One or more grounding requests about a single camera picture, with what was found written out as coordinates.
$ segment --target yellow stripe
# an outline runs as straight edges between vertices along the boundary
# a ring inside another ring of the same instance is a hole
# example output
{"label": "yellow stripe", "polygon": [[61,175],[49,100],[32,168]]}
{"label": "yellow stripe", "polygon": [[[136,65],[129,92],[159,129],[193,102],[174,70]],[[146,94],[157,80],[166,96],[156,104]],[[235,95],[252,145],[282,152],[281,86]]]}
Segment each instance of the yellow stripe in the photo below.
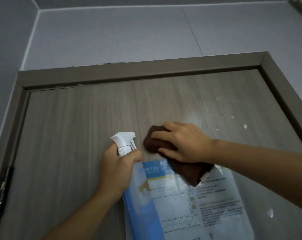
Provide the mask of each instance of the yellow stripe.
{"label": "yellow stripe", "polygon": [[164,179],[164,178],[172,178],[172,177],[173,177],[173,174],[169,174],[169,175],[165,175],[165,176],[161,176],[161,177],[148,178],[147,180],[151,181],[151,180]]}

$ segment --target forearm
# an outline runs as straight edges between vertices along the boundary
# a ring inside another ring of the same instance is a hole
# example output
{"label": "forearm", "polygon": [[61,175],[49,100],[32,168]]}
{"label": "forearm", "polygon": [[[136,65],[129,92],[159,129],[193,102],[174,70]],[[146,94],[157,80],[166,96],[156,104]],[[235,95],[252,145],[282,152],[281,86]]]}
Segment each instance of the forearm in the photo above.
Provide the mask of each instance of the forearm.
{"label": "forearm", "polygon": [[216,140],[212,162],[260,183],[302,208],[302,154]]}
{"label": "forearm", "polygon": [[114,197],[111,195],[96,193],[81,208],[45,235],[42,240],[92,239],[114,203]]}

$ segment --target metal hinge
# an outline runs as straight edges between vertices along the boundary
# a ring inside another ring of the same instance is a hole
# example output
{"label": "metal hinge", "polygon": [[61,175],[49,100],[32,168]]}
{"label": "metal hinge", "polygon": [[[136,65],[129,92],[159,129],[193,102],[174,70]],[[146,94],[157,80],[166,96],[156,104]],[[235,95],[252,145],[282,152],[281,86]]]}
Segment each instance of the metal hinge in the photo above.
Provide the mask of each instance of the metal hinge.
{"label": "metal hinge", "polygon": [[5,211],[5,205],[7,203],[13,171],[14,171],[14,167],[8,167],[3,172],[1,188],[0,188],[0,218]]}

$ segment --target blue header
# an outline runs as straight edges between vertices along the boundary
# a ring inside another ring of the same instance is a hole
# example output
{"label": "blue header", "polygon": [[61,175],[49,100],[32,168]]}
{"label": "blue header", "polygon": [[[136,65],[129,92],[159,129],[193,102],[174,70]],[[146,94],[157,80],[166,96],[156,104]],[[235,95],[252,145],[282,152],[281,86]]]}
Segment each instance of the blue header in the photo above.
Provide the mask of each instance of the blue header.
{"label": "blue header", "polygon": [[167,160],[146,161],[142,164],[147,179],[174,174]]}

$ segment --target door frame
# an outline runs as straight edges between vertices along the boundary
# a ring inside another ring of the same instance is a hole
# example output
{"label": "door frame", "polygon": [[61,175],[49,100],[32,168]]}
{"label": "door frame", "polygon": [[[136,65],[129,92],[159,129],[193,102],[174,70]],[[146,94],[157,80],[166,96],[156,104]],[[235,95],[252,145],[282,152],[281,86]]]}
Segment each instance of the door frame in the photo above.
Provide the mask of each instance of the door frame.
{"label": "door frame", "polygon": [[31,92],[89,84],[251,69],[260,72],[302,142],[302,101],[266,51],[20,71],[0,136],[0,188],[3,171],[14,165]]}

